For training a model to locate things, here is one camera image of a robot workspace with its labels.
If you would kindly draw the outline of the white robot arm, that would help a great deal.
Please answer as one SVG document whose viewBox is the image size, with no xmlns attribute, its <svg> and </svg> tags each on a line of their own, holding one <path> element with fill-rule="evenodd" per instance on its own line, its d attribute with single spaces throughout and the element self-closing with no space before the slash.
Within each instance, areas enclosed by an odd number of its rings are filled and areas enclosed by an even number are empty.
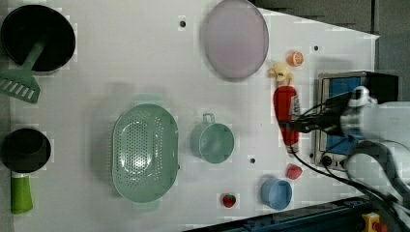
<svg viewBox="0 0 410 232">
<path fill-rule="evenodd" d="M 292 99 L 285 117 L 278 121 L 290 133 L 324 132 L 343 137 L 355 145 L 342 160 L 343 178 L 334 178 L 375 197 L 392 217 L 409 225 L 409 103 L 380 103 L 364 86 L 338 94 L 298 111 Z"/>
</svg>

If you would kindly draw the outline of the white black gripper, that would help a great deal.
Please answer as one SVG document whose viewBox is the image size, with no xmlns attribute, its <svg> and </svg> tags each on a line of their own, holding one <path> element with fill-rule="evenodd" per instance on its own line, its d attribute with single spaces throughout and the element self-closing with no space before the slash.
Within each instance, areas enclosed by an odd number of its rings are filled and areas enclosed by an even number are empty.
<svg viewBox="0 0 410 232">
<path fill-rule="evenodd" d="M 342 135 L 340 117 L 347 108 L 351 93 L 343 93 L 326 99 L 307 112 L 290 121 L 280 121 L 282 129 L 309 133 L 323 131 L 329 135 Z"/>
</svg>

